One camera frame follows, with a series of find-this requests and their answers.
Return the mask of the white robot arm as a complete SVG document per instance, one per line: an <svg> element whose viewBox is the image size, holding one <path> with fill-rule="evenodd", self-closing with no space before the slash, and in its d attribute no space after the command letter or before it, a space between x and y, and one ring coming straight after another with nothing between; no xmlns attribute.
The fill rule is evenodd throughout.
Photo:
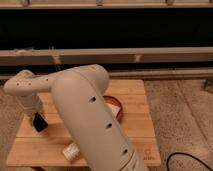
<svg viewBox="0 0 213 171"><path fill-rule="evenodd" d="M44 76L23 70L4 84L27 109L38 109L39 92L52 94L55 108L92 171L148 171L143 158L103 99L108 72L100 65L74 67Z"/></svg>

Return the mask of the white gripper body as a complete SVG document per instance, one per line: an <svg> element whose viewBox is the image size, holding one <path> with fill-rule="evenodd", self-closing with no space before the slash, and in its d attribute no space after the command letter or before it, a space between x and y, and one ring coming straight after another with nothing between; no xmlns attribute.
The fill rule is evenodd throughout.
<svg viewBox="0 0 213 171"><path fill-rule="evenodd" d="M43 110L42 101L37 94L21 96L20 103L27 116L34 116L36 113L40 113Z"/></svg>

